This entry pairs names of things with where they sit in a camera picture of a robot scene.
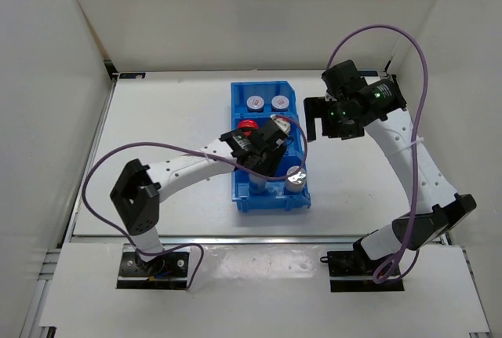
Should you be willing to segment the red-lid sauce jar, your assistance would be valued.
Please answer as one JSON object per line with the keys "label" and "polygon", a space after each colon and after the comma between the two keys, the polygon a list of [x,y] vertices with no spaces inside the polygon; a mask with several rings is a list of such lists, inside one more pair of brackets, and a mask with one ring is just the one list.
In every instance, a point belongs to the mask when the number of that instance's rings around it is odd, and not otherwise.
{"label": "red-lid sauce jar", "polygon": [[252,119],[244,119],[238,123],[238,129],[241,130],[245,136],[249,136],[251,132],[259,129],[259,125]]}

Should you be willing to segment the silver-lid spice bottle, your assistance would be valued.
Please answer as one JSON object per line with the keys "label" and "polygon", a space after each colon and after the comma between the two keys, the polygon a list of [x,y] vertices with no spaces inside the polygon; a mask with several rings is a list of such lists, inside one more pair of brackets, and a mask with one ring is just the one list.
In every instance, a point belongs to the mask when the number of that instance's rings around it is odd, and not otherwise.
{"label": "silver-lid spice bottle", "polygon": [[301,168],[297,173],[289,176],[284,183],[285,194],[300,194],[307,186],[307,171]]}
{"label": "silver-lid spice bottle", "polygon": [[263,178],[249,174],[249,193],[263,194],[266,191],[267,181]]}

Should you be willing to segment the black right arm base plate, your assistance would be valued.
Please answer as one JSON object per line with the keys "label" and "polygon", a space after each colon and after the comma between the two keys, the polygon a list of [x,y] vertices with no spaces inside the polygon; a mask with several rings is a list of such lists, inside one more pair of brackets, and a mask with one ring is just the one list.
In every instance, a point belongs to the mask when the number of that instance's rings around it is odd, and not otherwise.
{"label": "black right arm base plate", "polygon": [[405,290],[399,267],[384,283],[373,281],[374,271],[384,262],[363,260],[354,250],[328,251],[320,257],[320,262],[328,267],[330,291],[332,293],[378,293],[403,292]]}

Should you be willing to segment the grey-lid dark jar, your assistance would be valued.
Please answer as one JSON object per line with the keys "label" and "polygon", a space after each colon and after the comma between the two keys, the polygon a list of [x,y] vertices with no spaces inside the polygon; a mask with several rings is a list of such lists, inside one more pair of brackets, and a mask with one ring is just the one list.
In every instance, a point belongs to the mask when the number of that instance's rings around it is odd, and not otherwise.
{"label": "grey-lid dark jar", "polygon": [[277,112],[285,112],[290,108],[290,100],[287,96],[277,95],[271,99],[271,109]]}
{"label": "grey-lid dark jar", "polygon": [[263,112],[264,111],[264,98],[258,95],[252,95],[246,100],[246,107],[248,112]]}

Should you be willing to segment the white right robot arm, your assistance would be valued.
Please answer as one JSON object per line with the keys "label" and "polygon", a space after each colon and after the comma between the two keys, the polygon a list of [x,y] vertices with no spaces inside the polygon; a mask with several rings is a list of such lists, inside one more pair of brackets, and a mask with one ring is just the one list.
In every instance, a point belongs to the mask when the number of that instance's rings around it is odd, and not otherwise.
{"label": "white right robot arm", "polygon": [[348,140],[368,134],[398,177],[415,215],[400,216],[353,245],[350,259],[359,274],[372,274],[401,248],[418,250],[476,209],[474,197],[458,193],[414,134],[406,100],[393,81],[385,78],[368,84],[361,78],[331,85],[324,97],[304,99],[304,112],[310,141],[316,138],[316,119],[328,138]]}

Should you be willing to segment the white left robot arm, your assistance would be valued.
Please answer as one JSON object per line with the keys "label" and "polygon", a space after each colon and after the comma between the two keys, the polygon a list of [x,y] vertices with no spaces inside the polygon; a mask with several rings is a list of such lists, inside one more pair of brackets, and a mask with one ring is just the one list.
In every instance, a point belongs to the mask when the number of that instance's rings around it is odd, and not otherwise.
{"label": "white left robot arm", "polygon": [[290,125],[270,120],[259,129],[236,129],[200,149],[203,156],[178,158],[144,165],[139,159],[126,163],[110,198],[136,246],[136,264],[145,274],[167,270],[156,224],[160,204],[168,197],[212,176],[232,173],[241,165],[272,177],[287,149]]}

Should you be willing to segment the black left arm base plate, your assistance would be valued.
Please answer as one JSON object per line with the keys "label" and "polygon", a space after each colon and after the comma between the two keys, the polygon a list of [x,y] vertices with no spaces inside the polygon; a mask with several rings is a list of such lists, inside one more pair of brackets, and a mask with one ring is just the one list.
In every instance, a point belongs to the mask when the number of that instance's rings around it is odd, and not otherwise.
{"label": "black left arm base plate", "polygon": [[174,251],[144,261],[132,247],[122,250],[116,288],[129,290],[186,290],[190,249],[178,245]]}

